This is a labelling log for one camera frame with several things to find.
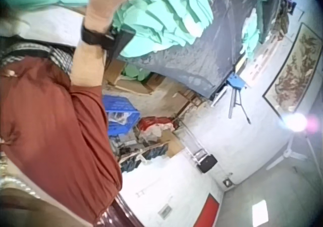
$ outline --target ceiling light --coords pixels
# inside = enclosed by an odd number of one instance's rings
[[[252,225],[257,227],[268,222],[266,201],[262,200],[252,207]]]

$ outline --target framed painting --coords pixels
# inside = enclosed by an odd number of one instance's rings
[[[294,113],[314,76],[322,52],[322,39],[301,24],[292,49],[263,95],[276,114]]]

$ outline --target blue stool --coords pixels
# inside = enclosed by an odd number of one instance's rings
[[[235,74],[234,72],[231,73],[231,75],[228,77],[227,79],[227,83],[232,87],[232,94],[231,94],[231,101],[230,101],[230,108],[229,108],[229,118],[232,118],[232,111],[233,108],[238,105],[241,106],[244,115],[247,118],[248,124],[251,125],[251,121],[247,116],[246,111],[244,110],[243,106],[242,106],[242,101],[241,101],[241,89],[244,88],[244,86],[246,85],[245,81],[243,81],[241,79],[241,77],[239,77],[237,74]],[[239,93],[239,97],[240,97],[240,102],[237,103],[237,92]]]

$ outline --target folded cloth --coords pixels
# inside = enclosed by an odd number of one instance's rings
[[[121,55],[136,57],[173,45],[194,43],[213,21],[210,0],[128,0],[115,13],[113,25],[127,24],[135,37]]]

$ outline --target dark blue tarp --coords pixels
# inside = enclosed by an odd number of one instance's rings
[[[240,56],[242,26],[257,0],[213,1],[214,21],[193,45],[120,59],[173,78],[210,98]]]

